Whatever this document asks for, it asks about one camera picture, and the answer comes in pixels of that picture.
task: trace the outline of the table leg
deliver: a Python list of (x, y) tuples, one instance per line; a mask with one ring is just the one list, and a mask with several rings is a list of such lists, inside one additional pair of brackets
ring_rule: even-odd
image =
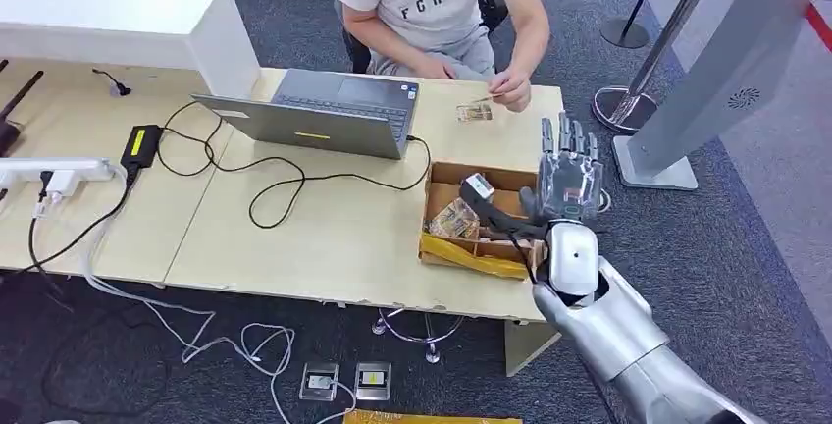
[(513, 377), (552, 344), (560, 333), (549, 323), (518, 326), (505, 321), (505, 376)]

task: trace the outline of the silver robotic arm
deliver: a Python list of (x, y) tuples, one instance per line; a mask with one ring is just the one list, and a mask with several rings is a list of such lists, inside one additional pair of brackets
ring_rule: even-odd
[(477, 199), (465, 184), (460, 190), (493, 229), (546, 241), (547, 259), (532, 278), (541, 313), (573, 340), (591, 373), (612, 383), (640, 423), (763, 423), (673, 353), (645, 299), (598, 255), (598, 239), (583, 224), (601, 206), (598, 144), (565, 116), (557, 138), (551, 122), (543, 123), (537, 190), (520, 194), (531, 226)]

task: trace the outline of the man's arm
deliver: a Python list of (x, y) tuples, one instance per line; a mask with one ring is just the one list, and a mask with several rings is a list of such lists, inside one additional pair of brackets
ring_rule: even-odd
[(548, 17), (541, 0), (505, 0), (505, 3), (517, 38), (511, 64), (492, 80), (489, 92), (500, 95), (495, 102), (519, 112), (531, 101), (529, 77), (546, 53)]
[(413, 47), (382, 22), (375, 10), (362, 12), (343, 5), (343, 25), (365, 46), (412, 69), (420, 78), (454, 79), (453, 69)]

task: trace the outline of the snack package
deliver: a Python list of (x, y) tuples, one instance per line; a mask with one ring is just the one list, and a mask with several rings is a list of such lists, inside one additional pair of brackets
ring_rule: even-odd
[(428, 225), (428, 233), (443, 238), (475, 239), (479, 230), (480, 218), (462, 198), (450, 202)]
[(456, 107), (456, 119), (462, 123), (493, 120), (492, 107), (486, 102), (470, 103)]

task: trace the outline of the power strip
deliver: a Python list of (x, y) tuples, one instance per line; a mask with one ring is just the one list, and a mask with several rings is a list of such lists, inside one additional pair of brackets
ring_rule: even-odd
[(46, 191), (50, 196), (67, 197), (82, 181), (109, 181), (115, 169), (104, 157), (9, 157), (0, 158), (0, 189), (17, 184), (40, 182), (44, 171), (53, 173)]

